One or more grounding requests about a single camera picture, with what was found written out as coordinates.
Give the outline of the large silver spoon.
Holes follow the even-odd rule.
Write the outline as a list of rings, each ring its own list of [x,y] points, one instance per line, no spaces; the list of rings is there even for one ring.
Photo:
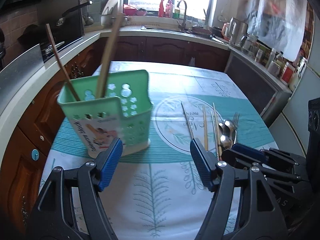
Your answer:
[[[225,120],[224,121],[225,127],[226,127],[226,134],[228,137],[234,141],[236,136],[236,126],[231,120]]]

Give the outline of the green plastic utensil holder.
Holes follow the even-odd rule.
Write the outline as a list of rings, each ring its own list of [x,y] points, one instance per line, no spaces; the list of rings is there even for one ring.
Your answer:
[[[57,98],[66,118],[86,146],[88,155],[96,158],[114,138],[123,142],[123,155],[148,148],[153,104],[149,98],[149,74],[146,70],[111,73],[105,96],[97,98],[97,76],[71,81],[80,100],[75,100],[67,86]]]

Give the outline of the stainless steel chopstick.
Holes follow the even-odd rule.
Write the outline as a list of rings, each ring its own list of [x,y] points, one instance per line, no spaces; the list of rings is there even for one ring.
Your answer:
[[[182,106],[182,109],[183,109],[183,114],[185,116],[185,120],[186,120],[186,123],[187,123],[187,127],[188,127],[188,131],[189,131],[191,140],[193,140],[193,138],[194,138],[193,131],[191,129],[191,125],[190,125],[190,122],[189,122],[189,119],[188,119],[188,115],[187,115],[187,112],[185,110],[185,107],[184,107],[184,104],[183,104],[182,101],[181,101],[181,106]]]

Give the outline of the long reddish-brown chopstick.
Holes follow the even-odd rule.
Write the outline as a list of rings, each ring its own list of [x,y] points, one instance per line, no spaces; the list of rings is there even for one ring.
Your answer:
[[[107,78],[110,70],[110,64],[116,50],[117,38],[124,19],[124,14],[121,12],[117,15],[112,31],[107,39],[104,49],[103,57],[101,59],[101,70],[97,80],[97,87],[95,91],[96,98],[104,98],[106,93]]]

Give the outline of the white kitchen countertop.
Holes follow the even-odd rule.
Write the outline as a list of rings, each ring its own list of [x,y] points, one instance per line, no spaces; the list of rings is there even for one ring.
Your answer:
[[[223,50],[231,50],[228,44],[217,39],[209,40],[195,35],[170,30],[142,30],[142,25],[132,25],[120,29],[120,36],[145,36],[161,37],[173,40],[188,41],[204,44]],[[59,52],[63,64],[100,38],[109,37],[110,29],[88,32],[79,40],[71,43],[67,48]],[[264,67],[252,61],[254,70],[275,88],[282,92],[280,112],[286,105],[292,92],[278,79],[272,76]],[[56,60],[52,57],[46,63],[43,62],[40,45],[29,49],[14,59],[1,71],[1,162],[10,137],[29,103],[42,87],[59,71]]]

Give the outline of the chrome kitchen faucet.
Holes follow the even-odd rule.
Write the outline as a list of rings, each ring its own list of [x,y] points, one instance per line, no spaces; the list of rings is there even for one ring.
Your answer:
[[[178,27],[181,30],[184,30],[186,28],[186,24],[187,24],[187,3],[185,0],[180,0],[177,4],[177,8],[180,9],[180,5],[181,3],[184,4],[184,13],[183,13],[183,21],[180,23],[178,22]]]

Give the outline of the small silver spoon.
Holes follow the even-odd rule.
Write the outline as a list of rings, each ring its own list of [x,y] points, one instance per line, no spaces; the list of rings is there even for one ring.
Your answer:
[[[220,129],[220,132],[221,132],[222,135],[224,135],[226,137],[229,137],[230,130],[225,124],[220,122],[219,123],[219,129]]]

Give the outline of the silver metal fork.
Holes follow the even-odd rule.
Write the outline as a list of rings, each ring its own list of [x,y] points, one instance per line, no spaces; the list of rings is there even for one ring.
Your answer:
[[[233,145],[236,144],[237,141],[237,132],[238,132],[238,123],[239,123],[239,117],[240,117],[240,113],[236,112],[234,114],[234,118],[233,118],[233,125],[234,125],[234,131],[233,131]]]

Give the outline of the tan wooden chopstick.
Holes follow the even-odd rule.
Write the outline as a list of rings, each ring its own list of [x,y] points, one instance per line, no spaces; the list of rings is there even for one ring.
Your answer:
[[[203,129],[204,129],[204,148],[208,151],[208,131],[207,131],[207,118],[206,118],[206,108],[202,106],[203,112]]]

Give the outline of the cream white chopstick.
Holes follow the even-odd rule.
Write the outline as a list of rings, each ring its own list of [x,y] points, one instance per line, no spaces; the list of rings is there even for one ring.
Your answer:
[[[210,112],[211,114],[211,120],[212,120],[212,126],[213,126],[213,134],[214,134],[214,142],[215,142],[215,149],[216,149],[216,156],[219,158],[219,142],[218,142],[218,135],[216,131],[216,123],[215,123],[215,118],[214,114]]]

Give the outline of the pale wooden chopstick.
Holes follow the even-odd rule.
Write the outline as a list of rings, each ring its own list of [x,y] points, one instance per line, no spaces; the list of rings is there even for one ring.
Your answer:
[[[217,148],[217,157],[218,160],[221,161],[222,160],[222,147],[221,147],[221,141],[220,141],[220,129],[219,129],[219,121],[217,118],[217,113],[216,113],[216,108],[215,108],[215,104],[213,103],[213,116],[214,116],[214,125],[215,125],[215,137],[216,137],[216,148]]]

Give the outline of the stainless electric kettle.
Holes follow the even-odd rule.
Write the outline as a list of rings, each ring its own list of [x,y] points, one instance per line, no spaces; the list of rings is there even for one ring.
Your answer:
[[[231,18],[229,23],[229,42],[234,46],[240,46],[241,38],[247,34],[248,24],[246,22],[242,22],[237,18]]]

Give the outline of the black frying pan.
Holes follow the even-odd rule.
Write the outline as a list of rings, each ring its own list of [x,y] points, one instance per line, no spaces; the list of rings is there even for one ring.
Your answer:
[[[49,23],[52,37],[56,44],[74,41],[83,35],[81,9],[92,3],[92,1],[88,1],[69,8],[58,20]],[[46,24],[31,24],[27,26],[23,34],[17,40],[26,50],[39,44],[43,55],[46,53],[46,50],[49,50],[49,54],[52,52],[52,45],[49,42]]]

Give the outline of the red spray bottle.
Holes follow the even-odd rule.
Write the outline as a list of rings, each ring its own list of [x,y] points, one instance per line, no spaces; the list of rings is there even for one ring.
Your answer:
[[[161,0],[159,4],[158,17],[164,17],[164,0]]]

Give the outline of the plastic bag on wall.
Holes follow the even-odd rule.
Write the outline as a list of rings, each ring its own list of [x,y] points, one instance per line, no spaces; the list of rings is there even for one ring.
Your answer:
[[[295,61],[302,45],[307,0],[247,0],[242,15],[248,32]]]

